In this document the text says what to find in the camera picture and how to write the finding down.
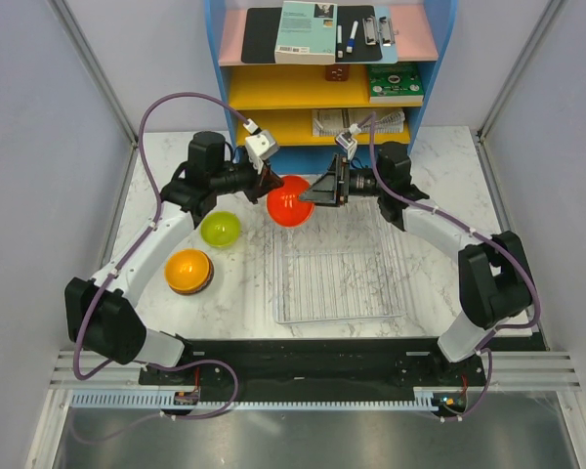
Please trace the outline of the lime green bowl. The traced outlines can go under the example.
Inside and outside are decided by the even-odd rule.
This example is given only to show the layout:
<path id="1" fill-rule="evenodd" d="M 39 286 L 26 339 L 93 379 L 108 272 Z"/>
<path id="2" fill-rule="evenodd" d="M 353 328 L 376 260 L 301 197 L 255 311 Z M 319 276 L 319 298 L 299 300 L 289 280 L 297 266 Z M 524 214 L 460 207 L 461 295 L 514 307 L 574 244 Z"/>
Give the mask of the lime green bowl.
<path id="1" fill-rule="evenodd" d="M 211 247 L 227 248 L 240 237 L 241 224 L 238 217 L 229 211 L 210 213 L 200 224 L 202 239 Z"/>

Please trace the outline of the white marker black cap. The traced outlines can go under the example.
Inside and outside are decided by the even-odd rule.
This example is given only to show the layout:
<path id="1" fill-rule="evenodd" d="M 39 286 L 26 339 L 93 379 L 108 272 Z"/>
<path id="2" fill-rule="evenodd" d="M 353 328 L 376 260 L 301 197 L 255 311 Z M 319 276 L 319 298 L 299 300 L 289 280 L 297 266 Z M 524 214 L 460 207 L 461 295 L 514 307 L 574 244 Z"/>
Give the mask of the white marker black cap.
<path id="1" fill-rule="evenodd" d="M 336 30 L 336 57 L 338 59 L 342 59 L 344 57 L 343 34 L 342 34 L 342 26 L 340 24 L 337 25 L 337 30 Z"/>

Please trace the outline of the green book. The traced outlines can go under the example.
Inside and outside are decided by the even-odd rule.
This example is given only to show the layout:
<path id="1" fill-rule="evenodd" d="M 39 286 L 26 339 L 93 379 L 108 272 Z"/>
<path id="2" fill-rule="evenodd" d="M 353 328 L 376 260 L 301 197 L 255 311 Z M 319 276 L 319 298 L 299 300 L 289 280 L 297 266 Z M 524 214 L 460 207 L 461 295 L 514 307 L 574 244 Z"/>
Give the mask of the green book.
<path id="1" fill-rule="evenodd" d="M 424 87 L 415 63 L 370 64 L 366 69 L 370 103 L 423 104 Z"/>

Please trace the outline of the red patterned bowl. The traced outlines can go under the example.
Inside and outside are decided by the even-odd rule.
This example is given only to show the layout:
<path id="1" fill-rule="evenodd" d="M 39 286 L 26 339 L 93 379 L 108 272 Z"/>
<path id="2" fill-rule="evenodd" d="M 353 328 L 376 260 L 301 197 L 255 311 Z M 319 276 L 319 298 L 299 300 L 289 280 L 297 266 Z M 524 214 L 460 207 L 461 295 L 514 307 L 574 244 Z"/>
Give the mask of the red patterned bowl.
<path id="1" fill-rule="evenodd" d="M 181 271 L 173 273 L 168 279 L 169 287 L 181 295 L 193 295 L 201 292 L 210 285 L 214 278 L 214 270 L 209 268 L 208 271 L 190 273 Z"/>

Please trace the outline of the brown small box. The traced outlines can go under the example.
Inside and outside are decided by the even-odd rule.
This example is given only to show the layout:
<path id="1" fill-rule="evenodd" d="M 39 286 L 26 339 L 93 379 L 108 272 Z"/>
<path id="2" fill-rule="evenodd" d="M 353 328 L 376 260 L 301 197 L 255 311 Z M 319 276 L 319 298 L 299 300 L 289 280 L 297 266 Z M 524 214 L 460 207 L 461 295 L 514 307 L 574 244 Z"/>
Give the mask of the brown small box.
<path id="1" fill-rule="evenodd" d="M 334 64 L 325 68 L 325 80 L 330 82 L 345 82 L 350 76 L 348 64 Z"/>

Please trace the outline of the black mat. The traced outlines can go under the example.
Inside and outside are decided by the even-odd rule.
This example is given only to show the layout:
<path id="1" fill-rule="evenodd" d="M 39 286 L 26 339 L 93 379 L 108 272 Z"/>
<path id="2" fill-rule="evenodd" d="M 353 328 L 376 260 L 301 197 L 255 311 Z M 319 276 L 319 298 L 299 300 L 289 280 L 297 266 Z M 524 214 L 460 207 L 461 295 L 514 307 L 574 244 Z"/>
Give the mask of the black mat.
<path id="1" fill-rule="evenodd" d="M 337 23 L 343 33 L 350 33 L 355 20 L 358 20 L 353 51 L 345 52 L 348 38 L 343 37 L 344 43 L 338 46 L 334 53 L 335 63 L 344 64 L 371 64 L 379 63 L 383 59 L 380 45 L 366 45 L 362 21 L 375 15 L 371 5 L 343 6 L 337 8 Z M 276 47 L 276 25 L 281 16 L 280 7 L 251 8 L 247 10 L 245 32 L 241 50 L 241 61 L 244 64 L 275 64 L 274 51 Z"/>

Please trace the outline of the white marker blue cap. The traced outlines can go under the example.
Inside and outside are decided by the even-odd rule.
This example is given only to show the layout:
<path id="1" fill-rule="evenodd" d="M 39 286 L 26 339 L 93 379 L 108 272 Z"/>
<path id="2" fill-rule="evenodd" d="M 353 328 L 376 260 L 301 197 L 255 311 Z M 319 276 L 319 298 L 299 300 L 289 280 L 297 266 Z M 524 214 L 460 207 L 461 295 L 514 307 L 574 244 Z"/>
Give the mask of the white marker blue cap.
<path id="1" fill-rule="evenodd" d="M 356 43 L 356 34 L 358 29 L 358 21 L 353 21 L 350 36 L 346 46 L 346 53 L 351 54 L 353 52 Z"/>

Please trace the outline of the red orange bowl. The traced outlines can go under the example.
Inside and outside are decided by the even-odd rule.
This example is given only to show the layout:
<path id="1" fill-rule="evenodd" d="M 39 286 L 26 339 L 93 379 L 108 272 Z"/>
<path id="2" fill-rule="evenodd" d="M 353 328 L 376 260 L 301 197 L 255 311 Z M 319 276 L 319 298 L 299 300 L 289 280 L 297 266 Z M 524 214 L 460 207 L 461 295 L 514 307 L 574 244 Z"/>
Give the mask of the red orange bowl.
<path id="1" fill-rule="evenodd" d="M 314 204 L 300 199 L 311 185 L 297 175 L 282 178 L 284 185 L 267 196 L 267 210 L 272 220 L 284 228 L 296 228 L 305 224 L 314 213 Z"/>

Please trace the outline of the blue shelf unit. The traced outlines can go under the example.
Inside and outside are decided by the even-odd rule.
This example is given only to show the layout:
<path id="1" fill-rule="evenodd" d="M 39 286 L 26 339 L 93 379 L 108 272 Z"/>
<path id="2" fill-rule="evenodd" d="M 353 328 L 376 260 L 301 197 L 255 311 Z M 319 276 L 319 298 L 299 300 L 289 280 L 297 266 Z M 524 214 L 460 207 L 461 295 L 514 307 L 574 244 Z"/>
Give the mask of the blue shelf unit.
<path id="1" fill-rule="evenodd" d="M 343 6 L 387 6 L 397 34 L 398 61 L 415 63 L 424 87 L 422 105 L 404 104 L 405 125 L 389 140 L 414 145 L 455 24 L 455 1 L 380 5 L 370 1 Z M 321 108 L 370 108 L 366 64 L 350 65 L 345 82 L 325 80 L 327 65 L 244 64 L 241 50 L 248 9 L 223 1 L 204 4 L 206 35 L 221 98 L 272 132 L 280 146 L 273 158 L 284 174 L 316 174 L 336 149 L 328 137 L 312 134 L 312 112 Z"/>

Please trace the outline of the teal book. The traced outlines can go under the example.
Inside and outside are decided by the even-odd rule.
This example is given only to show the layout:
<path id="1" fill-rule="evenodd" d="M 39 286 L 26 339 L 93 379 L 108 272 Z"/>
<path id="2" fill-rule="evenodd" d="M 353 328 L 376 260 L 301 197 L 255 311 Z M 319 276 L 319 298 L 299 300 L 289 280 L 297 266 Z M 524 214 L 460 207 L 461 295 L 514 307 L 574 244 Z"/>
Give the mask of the teal book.
<path id="1" fill-rule="evenodd" d="M 284 1 L 274 46 L 277 64 L 331 65 L 336 56 L 338 5 Z"/>

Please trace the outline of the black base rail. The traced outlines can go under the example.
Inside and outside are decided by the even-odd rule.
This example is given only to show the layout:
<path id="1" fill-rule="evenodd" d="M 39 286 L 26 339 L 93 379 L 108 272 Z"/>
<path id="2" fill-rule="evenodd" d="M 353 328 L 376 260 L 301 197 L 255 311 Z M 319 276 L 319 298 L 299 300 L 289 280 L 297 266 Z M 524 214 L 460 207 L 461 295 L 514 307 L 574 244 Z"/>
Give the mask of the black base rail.
<path id="1" fill-rule="evenodd" d="M 223 361 L 197 369 L 141 372 L 150 386 L 196 384 L 216 401 L 405 400 L 417 387 L 476 389 L 485 367 L 478 357 L 450 363 L 434 338 L 193 340 L 182 363 Z"/>

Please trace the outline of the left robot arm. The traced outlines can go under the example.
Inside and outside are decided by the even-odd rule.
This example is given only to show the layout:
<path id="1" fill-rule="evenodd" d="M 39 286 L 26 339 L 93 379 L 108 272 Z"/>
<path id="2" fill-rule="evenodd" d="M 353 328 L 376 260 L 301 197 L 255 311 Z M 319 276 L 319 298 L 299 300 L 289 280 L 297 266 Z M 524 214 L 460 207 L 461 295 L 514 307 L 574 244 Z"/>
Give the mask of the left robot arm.
<path id="1" fill-rule="evenodd" d="M 73 278 L 65 288 L 69 338 L 78 350 L 113 362 L 149 362 L 174 384 L 187 383 L 194 360 L 182 338 L 152 330 L 136 307 L 148 282 L 172 250 L 213 210 L 220 195 L 242 192 L 255 203 L 282 187 L 269 158 L 278 145 L 267 130 L 246 137 L 238 161 L 225 159 L 223 135 L 202 131 L 188 144 L 188 157 L 158 193 L 160 204 L 144 231 L 89 279 Z"/>

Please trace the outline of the yellow orange bowl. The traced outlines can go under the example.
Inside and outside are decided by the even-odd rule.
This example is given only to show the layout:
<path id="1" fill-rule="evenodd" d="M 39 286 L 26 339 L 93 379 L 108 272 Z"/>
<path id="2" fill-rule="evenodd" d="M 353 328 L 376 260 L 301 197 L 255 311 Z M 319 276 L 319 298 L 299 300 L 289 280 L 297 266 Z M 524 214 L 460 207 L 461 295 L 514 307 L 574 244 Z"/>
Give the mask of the yellow orange bowl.
<path id="1" fill-rule="evenodd" d="M 208 256 L 199 250 L 186 249 L 179 251 L 172 255 L 167 261 L 164 268 L 164 277 L 167 279 L 173 274 L 181 271 L 208 271 L 210 267 L 210 260 Z"/>

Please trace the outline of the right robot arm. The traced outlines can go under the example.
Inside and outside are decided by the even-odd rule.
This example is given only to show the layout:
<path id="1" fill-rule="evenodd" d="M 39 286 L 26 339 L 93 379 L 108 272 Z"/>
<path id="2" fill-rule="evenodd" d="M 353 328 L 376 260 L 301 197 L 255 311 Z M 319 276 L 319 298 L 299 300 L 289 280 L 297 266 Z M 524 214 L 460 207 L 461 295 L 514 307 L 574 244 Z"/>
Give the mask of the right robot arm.
<path id="1" fill-rule="evenodd" d="M 335 154 L 298 198 L 340 207 L 352 195 L 372 196 L 387 223 L 427 241 L 456 264 L 461 312 L 439 337 L 439 353 L 427 362 L 435 382 L 450 384 L 462 374 L 463 360 L 497 331 L 512 328 L 511 318 L 540 308 L 522 241 L 511 231 L 482 234 L 439 208 L 414 185 L 404 144 L 371 148 L 370 158 L 370 166 L 353 168 L 344 155 Z"/>

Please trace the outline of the folded newspaper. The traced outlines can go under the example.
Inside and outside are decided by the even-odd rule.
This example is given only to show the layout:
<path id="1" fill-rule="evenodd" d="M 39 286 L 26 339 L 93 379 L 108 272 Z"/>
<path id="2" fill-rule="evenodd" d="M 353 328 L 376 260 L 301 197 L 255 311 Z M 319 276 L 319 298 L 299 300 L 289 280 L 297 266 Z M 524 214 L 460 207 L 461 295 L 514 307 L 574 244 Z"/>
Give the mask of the folded newspaper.
<path id="1" fill-rule="evenodd" d="M 400 107 L 314 109 L 312 112 L 313 136 L 336 136 L 353 124 L 357 124 L 361 132 L 367 134 L 371 126 L 368 116 L 372 112 L 376 115 L 375 132 L 377 134 L 397 134 L 404 130 L 405 113 Z"/>

